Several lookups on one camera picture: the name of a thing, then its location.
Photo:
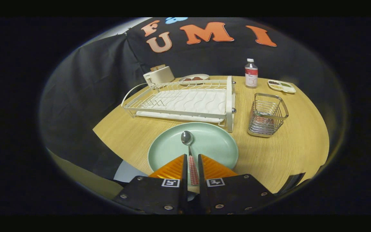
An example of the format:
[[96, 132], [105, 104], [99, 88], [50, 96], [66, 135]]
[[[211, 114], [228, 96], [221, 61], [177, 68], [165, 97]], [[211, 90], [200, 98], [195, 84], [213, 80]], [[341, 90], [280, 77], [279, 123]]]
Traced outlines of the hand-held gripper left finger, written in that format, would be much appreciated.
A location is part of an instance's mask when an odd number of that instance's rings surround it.
[[169, 165], [179, 172], [178, 178], [157, 178], [156, 174], [146, 177], [137, 175], [112, 201], [144, 214], [184, 214], [187, 211], [187, 155], [172, 160], [158, 171], [165, 171]]

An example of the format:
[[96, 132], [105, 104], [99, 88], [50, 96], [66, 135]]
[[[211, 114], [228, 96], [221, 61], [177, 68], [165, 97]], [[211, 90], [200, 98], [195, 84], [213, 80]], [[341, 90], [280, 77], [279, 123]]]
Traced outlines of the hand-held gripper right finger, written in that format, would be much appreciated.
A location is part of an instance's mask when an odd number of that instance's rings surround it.
[[208, 215], [249, 214], [275, 201], [251, 174], [237, 174], [203, 154], [198, 155], [200, 212]]

